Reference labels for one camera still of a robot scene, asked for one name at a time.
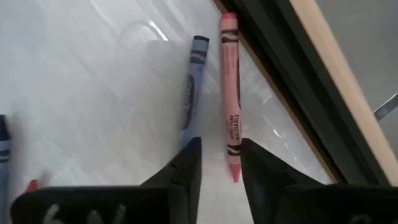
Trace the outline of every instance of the white table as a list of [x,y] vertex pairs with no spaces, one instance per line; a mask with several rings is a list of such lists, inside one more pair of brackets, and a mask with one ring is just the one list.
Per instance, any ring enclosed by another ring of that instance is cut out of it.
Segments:
[[[200,102],[198,223],[252,223],[224,161],[218,19],[211,0],[3,0],[0,113],[14,135],[12,198],[30,179],[132,185],[178,152],[192,36],[210,38]],[[330,178],[241,47],[243,134],[296,169]]]

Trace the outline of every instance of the black stripe on wrapper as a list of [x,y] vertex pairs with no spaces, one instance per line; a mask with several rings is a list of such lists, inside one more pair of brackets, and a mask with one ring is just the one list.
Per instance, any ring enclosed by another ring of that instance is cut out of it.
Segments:
[[10,155],[10,150],[9,149],[0,151],[0,156],[5,157],[5,156],[9,156],[9,155]]
[[189,60],[189,63],[195,63],[195,64],[198,64],[198,65],[204,65],[205,61],[204,60],[200,60],[197,57],[191,57],[190,60]]
[[239,35],[239,31],[237,29],[222,30],[221,34]]
[[10,133],[7,129],[6,115],[0,115],[0,141],[10,140]]
[[204,40],[204,41],[206,41],[206,42],[209,42],[209,38],[204,37],[204,36],[196,35],[196,36],[194,36],[193,38],[194,38],[195,40]]
[[191,54],[197,54],[204,58],[207,56],[207,52],[204,52],[202,50],[191,50]]
[[5,159],[0,159],[0,164],[8,162],[10,160],[10,158],[5,158]]
[[230,156],[240,156],[241,155],[241,145],[232,146],[227,145],[228,147],[228,155]]
[[238,43],[238,39],[230,39],[228,37],[222,37],[221,38],[221,43]]

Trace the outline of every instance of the gray wall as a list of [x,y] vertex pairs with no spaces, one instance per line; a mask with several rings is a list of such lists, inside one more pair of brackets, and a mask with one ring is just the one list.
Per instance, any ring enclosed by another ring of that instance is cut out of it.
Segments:
[[[398,91],[398,1],[317,0],[372,110]],[[380,121],[398,154],[398,108]]]

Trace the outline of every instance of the crayon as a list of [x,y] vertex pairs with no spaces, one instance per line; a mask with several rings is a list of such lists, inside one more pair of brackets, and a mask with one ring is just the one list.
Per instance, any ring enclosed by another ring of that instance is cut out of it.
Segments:
[[195,134],[198,100],[206,68],[208,48],[209,38],[199,35],[193,37],[189,73],[183,84],[179,134],[181,148],[184,148]]
[[223,69],[223,106],[229,169],[235,183],[241,175],[241,99],[239,87],[239,31],[235,13],[221,16],[221,57]]
[[7,223],[7,200],[9,182],[9,160],[11,137],[7,129],[6,117],[0,115],[0,223]]
[[31,180],[25,189],[25,193],[32,193],[33,191],[37,190],[39,188],[38,185],[39,184],[37,180]]

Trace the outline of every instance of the crayon tip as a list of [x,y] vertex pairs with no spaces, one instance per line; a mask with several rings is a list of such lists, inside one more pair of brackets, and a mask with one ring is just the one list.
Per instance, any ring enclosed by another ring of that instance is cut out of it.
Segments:
[[240,164],[230,164],[229,169],[231,170],[232,178],[235,183],[239,182],[239,178],[241,177],[241,165]]
[[223,19],[236,19],[236,18],[237,18],[237,15],[236,15],[236,13],[233,13],[233,12],[227,12],[227,13],[224,13],[221,16],[221,20],[223,20]]
[[25,190],[25,193],[31,193],[35,190],[37,190],[37,180],[31,180]]
[[10,139],[10,133],[7,129],[6,115],[0,115],[0,141]]

